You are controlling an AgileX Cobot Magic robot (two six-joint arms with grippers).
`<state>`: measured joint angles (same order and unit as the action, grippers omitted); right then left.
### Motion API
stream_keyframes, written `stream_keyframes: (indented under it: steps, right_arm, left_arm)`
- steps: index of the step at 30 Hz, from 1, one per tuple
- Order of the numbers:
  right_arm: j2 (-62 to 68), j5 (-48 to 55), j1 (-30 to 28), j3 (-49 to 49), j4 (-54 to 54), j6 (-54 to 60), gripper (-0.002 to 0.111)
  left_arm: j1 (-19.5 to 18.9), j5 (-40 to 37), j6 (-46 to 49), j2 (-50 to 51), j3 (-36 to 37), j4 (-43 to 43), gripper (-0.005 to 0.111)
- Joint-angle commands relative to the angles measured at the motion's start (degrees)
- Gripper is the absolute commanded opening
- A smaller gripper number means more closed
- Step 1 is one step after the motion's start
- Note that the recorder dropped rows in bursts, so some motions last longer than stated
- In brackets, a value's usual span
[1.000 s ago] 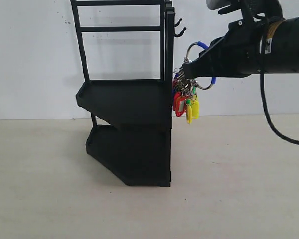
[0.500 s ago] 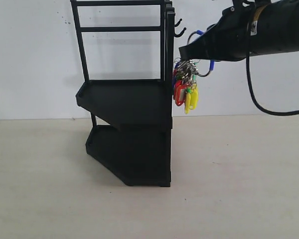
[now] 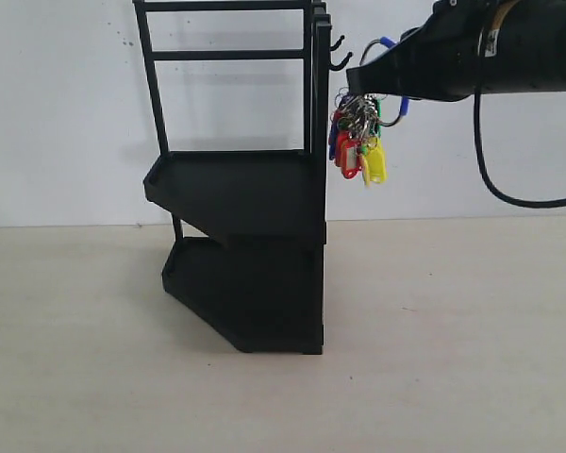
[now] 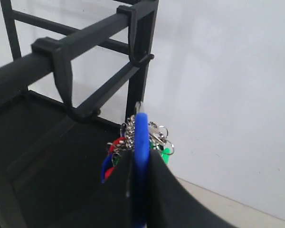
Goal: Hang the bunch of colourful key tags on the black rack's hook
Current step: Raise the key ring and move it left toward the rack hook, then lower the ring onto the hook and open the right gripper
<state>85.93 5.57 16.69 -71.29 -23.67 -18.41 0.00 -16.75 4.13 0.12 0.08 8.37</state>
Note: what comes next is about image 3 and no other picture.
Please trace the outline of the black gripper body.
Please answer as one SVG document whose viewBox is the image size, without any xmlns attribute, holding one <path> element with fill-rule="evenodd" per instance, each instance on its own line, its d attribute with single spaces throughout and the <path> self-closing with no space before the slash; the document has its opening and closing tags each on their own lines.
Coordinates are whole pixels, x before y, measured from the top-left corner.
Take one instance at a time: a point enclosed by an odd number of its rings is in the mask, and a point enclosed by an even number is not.
<svg viewBox="0 0 566 453">
<path fill-rule="evenodd" d="M 566 92 L 566 1 L 489 2 L 428 45 L 432 97 Z"/>
</svg>

